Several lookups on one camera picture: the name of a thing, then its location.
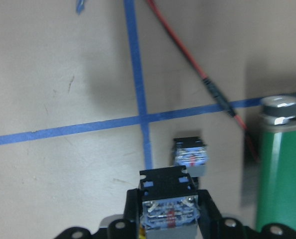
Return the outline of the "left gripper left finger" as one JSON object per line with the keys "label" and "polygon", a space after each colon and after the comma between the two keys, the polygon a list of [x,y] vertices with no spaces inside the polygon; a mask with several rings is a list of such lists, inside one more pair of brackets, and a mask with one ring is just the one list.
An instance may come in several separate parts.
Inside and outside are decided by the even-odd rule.
{"label": "left gripper left finger", "polygon": [[112,221],[108,226],[109,239],[138,239],[140,231],[140,212],[142,203],[139,189],[127,191],[124,213],[121,219]]}

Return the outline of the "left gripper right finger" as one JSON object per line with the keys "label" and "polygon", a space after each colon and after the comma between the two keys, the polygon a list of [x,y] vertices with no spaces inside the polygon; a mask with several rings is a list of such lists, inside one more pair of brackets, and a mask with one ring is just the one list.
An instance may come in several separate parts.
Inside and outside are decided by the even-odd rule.
{"label": "left gripper right finger", "polygon": [[224,217],[207,190],[197,190],[200,217],[198,225],[204,239],[244,239],[240,221]]}

